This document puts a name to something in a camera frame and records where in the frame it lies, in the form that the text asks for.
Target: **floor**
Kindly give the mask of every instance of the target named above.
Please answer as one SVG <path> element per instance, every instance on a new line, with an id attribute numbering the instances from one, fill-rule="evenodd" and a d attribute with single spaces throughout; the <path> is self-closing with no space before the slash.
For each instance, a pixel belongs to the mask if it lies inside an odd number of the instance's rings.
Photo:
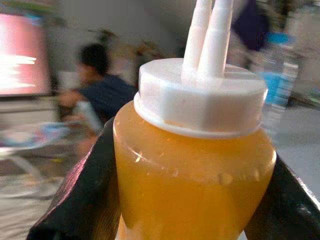
<path id="1" fill-rule="evenodd" d="M 45 177 L 41 184 L 44 189 L 37 197 L 7 198 L 9 194 L 32 191 L 38 185 L 12 162 L 0 162 L 0 240 L 25 240 L 30 227 L 46 212 L 51 196 L 76 163 L 73 154 L 57 155 L 59 149 L 60 146 L 56 145 L 22 153 Z"/>

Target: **orange liquid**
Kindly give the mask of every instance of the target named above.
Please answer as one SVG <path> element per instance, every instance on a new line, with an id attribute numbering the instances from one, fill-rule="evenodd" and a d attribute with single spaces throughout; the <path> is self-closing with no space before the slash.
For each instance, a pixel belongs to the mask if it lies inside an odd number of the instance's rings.
<path id="1" fill-rule="evenodd" d="M 113 130 L 125 240 L 236 240 L 276 161 L 262 130 L 233 139 L 180 136 L 145 122 L 132 102 Z"/>

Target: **blue cloth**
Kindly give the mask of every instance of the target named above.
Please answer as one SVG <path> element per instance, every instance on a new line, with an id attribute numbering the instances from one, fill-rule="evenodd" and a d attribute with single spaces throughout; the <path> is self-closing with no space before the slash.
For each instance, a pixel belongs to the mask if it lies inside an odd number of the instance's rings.
<path id="1" fill-rule="evenodd" d="M 0 137 L 0 147 L 38 149 L 52 145 L 61 140 L 70 132 L 69 128 L 60 122 L 39 124 L 33 130 L 29 125 L 23 126 L 23 130 L 8 129 Z"/>
<path id="2" fill-rule="evenodd" d="M 134 99 L 137 91 L 115 75 L 106 75 L 102 81 L 78 89 L 102 122 L 114 117 L 125 104 Z"/>

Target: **black hair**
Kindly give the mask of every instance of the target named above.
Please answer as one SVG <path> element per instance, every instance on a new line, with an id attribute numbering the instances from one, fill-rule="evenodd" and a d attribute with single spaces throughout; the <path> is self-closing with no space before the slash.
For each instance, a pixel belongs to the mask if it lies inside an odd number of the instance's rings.
<path id="1" fill-rule="evenodd" d="M 106 48 L 101 44 L 85 46 L 80 52 L 80 63 L 94 67 L 100 75 L 104 76 L 109 68 Z"/>

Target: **person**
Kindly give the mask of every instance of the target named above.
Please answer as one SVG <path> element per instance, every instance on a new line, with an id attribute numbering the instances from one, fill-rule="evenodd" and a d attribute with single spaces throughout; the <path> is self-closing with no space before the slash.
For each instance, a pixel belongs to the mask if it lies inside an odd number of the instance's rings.
<path id="1" fill-rule="evenodd" d="M 87 101 L 103 124 L 114 117 L 126 103 L 134 99 L 137 89 L 120 77 L 107 74 L 109 65 L 107 51 L 102 45 L 85 46 L 80 51 L 78 64 L 81 87 L 61 94 L 60 105 L 74 108 L 77 103 Z M 66 117 L 67 121 L 79 119 L 81 117 L 75 115 Z M 78 145 L 79 156 L 87 154 L 96 140 L 97 135 L 90 131 L 88 137 Z"/>
<path id="2" fill-rule="evenodd" d="M 256 0 L 235 1 L 234 7 L 227 63 L 249 68 L 254 56 L 264 47 L 271 24 Z"/>

